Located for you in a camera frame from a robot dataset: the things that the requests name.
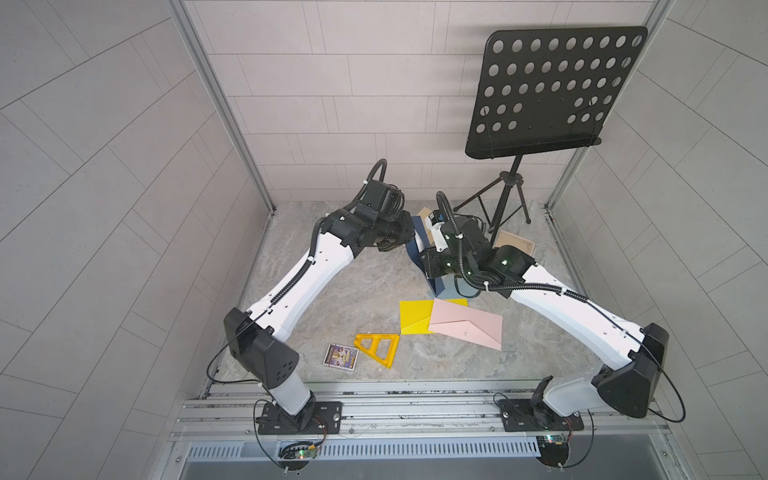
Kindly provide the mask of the navy blue envelope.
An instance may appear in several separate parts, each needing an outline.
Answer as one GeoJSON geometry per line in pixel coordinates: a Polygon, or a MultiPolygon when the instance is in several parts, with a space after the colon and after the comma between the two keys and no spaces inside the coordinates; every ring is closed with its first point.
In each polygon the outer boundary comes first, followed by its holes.
{"type": "Polygon", "coordinates": [[[407,254],[412,263],[421,271],[434,298],[454,300],[468,298],[470,291],[458,277],[458,263],[450,249],[451,235],[441,231],[443,222],[433,225],[429,218],[411,216],[414,237],[406,244],[407,254]]]}

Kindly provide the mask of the kraft tan envelope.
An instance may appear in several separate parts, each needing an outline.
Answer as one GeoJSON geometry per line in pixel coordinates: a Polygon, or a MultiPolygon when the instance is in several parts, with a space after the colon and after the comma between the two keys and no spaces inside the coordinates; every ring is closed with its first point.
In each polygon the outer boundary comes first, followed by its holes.
{"type": "Polygon", "coordinates": [[[424,207],[418,212],[418,216],[421,218],[423,224],[425,227],[429,227],[431,225],[431,222],[429,220],[429,216],[431,215],[432,210],[424,207]]]}

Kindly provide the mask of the pink envelope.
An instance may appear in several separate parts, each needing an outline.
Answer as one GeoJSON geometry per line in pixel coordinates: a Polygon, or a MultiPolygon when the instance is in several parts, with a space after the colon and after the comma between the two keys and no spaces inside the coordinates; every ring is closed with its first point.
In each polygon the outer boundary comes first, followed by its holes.
{"type": "Polygon", "coordinates": [[[500,351],[502,322],[501,315],[436,299],[430,315],[429,330],[500,351]]]}

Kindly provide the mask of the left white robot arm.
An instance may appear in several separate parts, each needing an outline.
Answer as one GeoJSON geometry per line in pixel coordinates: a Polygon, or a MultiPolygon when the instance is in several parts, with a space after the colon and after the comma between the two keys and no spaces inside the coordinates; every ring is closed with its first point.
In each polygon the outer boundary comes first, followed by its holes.
{"type": "Polygon", "coordinates": [[[248,309],[227,313],[226,348],[284,414],[303,419],[314,401],[296,372],[299,354],[286,344],[306,309],[362,250],[387,252],[414,237],[411,214],[405,210],[370,217],[360,209],[339,209],[315,223],[307,252],[272,290],[248,309]]]}

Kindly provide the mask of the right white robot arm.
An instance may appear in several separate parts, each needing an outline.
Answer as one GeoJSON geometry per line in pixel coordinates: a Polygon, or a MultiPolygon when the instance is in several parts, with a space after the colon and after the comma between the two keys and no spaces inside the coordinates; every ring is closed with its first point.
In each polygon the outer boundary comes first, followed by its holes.
{"type": "Polygon", "coordinates": [[[419,259],[430,277],[453,274],[480,293],[498,293],[538,312],[598,357],[598,364],[583,373],[544,378],[531,399],[538,414],[566,417],[601,407],[632,418],[649,413],[664,374],[669,341],[664,328],[641,327],[611,313],[510,245],[472,251],[466,239],[458,238],[443,250],[423,249],[419,259]]]}

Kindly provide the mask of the yellow envelope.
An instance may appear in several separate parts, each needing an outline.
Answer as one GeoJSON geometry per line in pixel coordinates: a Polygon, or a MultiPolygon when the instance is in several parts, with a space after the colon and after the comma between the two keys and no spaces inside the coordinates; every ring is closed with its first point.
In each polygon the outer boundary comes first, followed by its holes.
{"type": "Polygon", "coordinates": [[[399,308],[402,335],[432,334],[433,327],[446,333],[467,322],[466,299],[401,301],[399,308]]]}

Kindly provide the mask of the yellow triangle ruler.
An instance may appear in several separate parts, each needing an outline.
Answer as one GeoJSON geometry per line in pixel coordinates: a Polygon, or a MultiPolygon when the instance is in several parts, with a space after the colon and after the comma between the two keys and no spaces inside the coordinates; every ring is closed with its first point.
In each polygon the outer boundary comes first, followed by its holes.
{"type": "Polygon", "coordinates": [[[399,346],[398,334],[357,334],[353,345],[386,369],[391,369],[399,346]]]}

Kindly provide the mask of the colourful picture card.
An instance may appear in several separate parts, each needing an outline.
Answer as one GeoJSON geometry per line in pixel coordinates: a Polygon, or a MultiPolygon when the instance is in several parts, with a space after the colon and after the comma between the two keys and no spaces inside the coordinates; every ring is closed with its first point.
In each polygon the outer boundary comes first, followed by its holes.
{"type": "Polygon", "coordinates": [[[359,349],[331,343],[326,351],[323,364],[329,368],[353,371],[356,367],[359,349]]]}

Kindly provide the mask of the black perforated music stand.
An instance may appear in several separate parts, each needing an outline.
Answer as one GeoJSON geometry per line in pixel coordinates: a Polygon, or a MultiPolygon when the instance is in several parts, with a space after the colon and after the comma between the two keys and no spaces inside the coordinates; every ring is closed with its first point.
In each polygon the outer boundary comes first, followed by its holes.
{"type": "Polygon", "coordinates": [[[501,200],[488,220],[496,232],[505,201],[521,189],[527,155],[600,144],[599,134],[648,39],[644,26],[498,30],[486,40],[465,153],[510,157],[501,200]]]}

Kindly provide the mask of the right circuit board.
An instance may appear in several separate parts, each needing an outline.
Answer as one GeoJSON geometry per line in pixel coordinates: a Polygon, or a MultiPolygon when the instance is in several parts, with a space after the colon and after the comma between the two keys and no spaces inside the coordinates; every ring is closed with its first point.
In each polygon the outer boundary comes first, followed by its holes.
{"type": "Polygon", "coordinates": [[[570,457],[570,445],[562,435],[541,435],[536,437],[539,456],[537,460],[548,468],[564,468],[570,457]]]}

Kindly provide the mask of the circuit board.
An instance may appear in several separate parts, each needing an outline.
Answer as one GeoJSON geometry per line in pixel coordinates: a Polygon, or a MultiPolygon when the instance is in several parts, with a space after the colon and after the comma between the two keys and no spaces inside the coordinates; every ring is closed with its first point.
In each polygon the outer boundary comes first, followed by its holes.
{"type": "Polygon", "coordinates": [[[570,445],[562,435],[541,435],[536,437],[539,456],[537,460],[548,468],[564,468],[570,457],[570,445]]]}
{"type": "Polygon", "coordinates": [[[316,442],[299,441],[282,447],[279,450],[278,457],[284,461],[311,460],[317,456],[319,447],[320,445],[316,442]]]}

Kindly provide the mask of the left circuit board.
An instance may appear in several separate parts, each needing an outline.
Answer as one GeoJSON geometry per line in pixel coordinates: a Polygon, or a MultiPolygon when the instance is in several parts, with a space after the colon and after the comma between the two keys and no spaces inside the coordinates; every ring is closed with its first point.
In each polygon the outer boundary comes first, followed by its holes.
{"type": "Polygon", "coordinates": [[[279,450],[278,457],[284,461],[311,460],[317,456],[319,447],[320,445],[316,442],[299,441],[282,447],[279,450]]]}

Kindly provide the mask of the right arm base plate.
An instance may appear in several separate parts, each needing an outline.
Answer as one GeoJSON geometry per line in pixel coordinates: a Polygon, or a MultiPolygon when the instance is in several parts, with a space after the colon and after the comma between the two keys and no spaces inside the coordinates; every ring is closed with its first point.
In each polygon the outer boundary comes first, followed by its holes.
{"type": "Polygon", "coordinates": [[[494,395],[493,403],[499,409],[504,431],[510,432],[574,432],[583,431],[584,422],[579,414],[562,417],[543,404],[531,406],[529,399],[510,399],[501,393],[494,395]]]}

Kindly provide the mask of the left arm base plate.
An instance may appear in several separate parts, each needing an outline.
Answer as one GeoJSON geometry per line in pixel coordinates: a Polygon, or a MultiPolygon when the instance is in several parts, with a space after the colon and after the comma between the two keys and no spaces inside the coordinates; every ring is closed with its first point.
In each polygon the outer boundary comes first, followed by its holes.
{"type": "Polygon", "coordinates": [[[342,402],[311,400],[297,415],[289,415],[280,406],[267,403],[256,417],[259,435],[338,434],[342,402]]]}

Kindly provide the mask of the aluminium rail frame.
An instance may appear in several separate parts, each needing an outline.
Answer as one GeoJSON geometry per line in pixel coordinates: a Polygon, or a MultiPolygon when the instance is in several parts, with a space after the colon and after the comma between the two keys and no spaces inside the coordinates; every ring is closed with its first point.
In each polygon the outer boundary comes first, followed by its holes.
{"type": "MultiPolygon", "coordinates": [[[[544,434],[526,420],[530,380],[312,382],[320,402],[338,402],[317,432],[328,440],[462,438],[544,434]]],[[[188,400],[170,437],[178,441],[253,440],[270,399],[257,384],[214,385],[188,400]]]]}

